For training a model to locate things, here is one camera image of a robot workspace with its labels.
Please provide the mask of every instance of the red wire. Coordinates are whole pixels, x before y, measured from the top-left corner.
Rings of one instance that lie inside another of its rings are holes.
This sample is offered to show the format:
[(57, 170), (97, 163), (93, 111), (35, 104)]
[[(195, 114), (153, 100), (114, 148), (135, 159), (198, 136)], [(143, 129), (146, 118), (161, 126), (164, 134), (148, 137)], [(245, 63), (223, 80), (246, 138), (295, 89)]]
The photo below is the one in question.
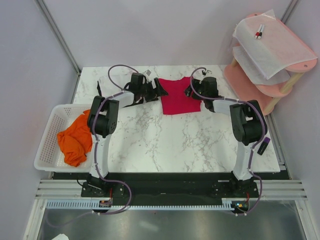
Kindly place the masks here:
[(250, 199), (250, 195), (249, 195), (249, 193), (247, 192), (247, 193), (246, 193), (246, 201), (245, 201), (244, 204), (246, 204), (247, 202), (249, 202), (249, 199)]

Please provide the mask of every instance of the paper sheet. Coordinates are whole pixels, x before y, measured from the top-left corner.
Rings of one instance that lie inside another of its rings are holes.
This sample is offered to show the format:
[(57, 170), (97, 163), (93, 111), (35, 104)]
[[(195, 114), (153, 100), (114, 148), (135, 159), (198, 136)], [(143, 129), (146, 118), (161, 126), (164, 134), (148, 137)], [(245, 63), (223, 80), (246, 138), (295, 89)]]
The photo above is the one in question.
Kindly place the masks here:
[(275, 85), (281, 84), (289, 80), (290, 75), (286, 70), (281, 70), (272, 76), (270, 79), (266, 79), (263, 74), (257, 69), (252, 59), (248, 56), (242, 46), (235, 46), (233, 48), (233, 55), (241, 68), (255, 85)]
[[(255, 39), (260, 24), (264, 31), (261, 39)], [(318, 58), (275, 19), (273, 10), (243, 19), (233, 36), (266, 79), (290, 65)]]

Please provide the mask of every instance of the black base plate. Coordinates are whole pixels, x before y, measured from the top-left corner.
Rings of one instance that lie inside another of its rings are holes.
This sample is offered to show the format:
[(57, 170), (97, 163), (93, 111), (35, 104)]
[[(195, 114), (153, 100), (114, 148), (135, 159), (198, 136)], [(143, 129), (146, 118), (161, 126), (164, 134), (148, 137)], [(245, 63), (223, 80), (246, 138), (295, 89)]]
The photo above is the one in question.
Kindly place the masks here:
[[(258, 197), (257, 185), (234, 191), (228, 181), (211, 179), (211, 173), (110, 173), (109, 180), (125, 181), (131, 188), (131, 206), (203, 206), (221, 205), (222, 198)], [(129, 200), (129, 190), (119, 183), (106, 183), (102, 189), (83, 184), (81, 196), (109, 198), (113, 205), (123, 206)]]

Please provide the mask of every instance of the white wall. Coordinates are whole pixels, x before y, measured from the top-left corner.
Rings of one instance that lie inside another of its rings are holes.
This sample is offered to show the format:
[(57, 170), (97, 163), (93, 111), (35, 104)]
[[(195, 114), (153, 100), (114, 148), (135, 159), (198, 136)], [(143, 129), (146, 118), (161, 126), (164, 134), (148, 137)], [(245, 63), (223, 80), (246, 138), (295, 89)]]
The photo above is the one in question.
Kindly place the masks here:
[(76, 73), (33, 0), (0, 1), (0, 239), (22, 238), (37, 186), (33, 162), (50, 112)]
[[(291, 28), (320, 56), (320, 1), (302, 0)], [(276, 125), (292, 177), (301, 179), (320, 226), (320, 66), (306, 73), (274, 109)]]
[(80, 67), (231, 61), (236, 24), (290, 0), (45, 0)]

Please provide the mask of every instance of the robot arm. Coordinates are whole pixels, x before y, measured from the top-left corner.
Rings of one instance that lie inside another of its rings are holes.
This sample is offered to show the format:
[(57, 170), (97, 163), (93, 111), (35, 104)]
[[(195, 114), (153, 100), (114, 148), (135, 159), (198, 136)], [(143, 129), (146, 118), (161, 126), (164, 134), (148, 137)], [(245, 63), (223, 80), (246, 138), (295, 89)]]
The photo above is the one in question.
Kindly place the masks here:
[[(262, 137), (262, 124), (255, 111), (247, 104), (235, 103), (223, 99), (219, 95), (217, 80), (211, 76), (211, 72), (203, 72), (203, 80), (192, 80), (195, 90), (204, 97), (221, 98), (221, 100), (202, 99), (196, 95), (189, 86), (185, 91), (187, 97), (203, 100), (205, 107), (213, 113), (222, 113), (231, 116), (231, 124), (233, 135), (238, 141), (238, 149), (236, 154), (236, 163), (232, 171), (236, 184), (247, 181), (252, 178), (248, 169), (250, 154), (254, 144)], [(256, 100), (249, 101), (262, 116), (259, 103)], [(265, 133), (267, 133), (267, 124), (263, 118)]]
[[(160, 96), (166, 96), (168, 93), (162, 88), (157, 78), (154, 82), (148, 79), (148, 74), (133, 73), (131, 81), (126, 84), (126, 89), (123, 92), (116, 94), (114, 97), (108, 99), (102, 106), (101, 112), (98, 112), (100, 105), (105, 100), (102, 96), (96, 96), (93, 99), (87, 125), (92, 133), (92, 142), (96, 143), (96, 137), (93, 135), (94, 131), (97, 135), (98, 147), (96, 149), (96, 163), (99, 173), (104, 178), (108, 175), (108, 151), (111, 135), (114, 133), (118, 122), (119, 109), (142, 104), (143, 102), (151, 102), (158, 100)], [(90, 159), (94, 159), (95, 150), (90, 152)], [(92, 186), (99, 187), (100, 178), (96, 170), (96, 164), (93, 163), (90, 169), (90, 176), (93, 178)]]

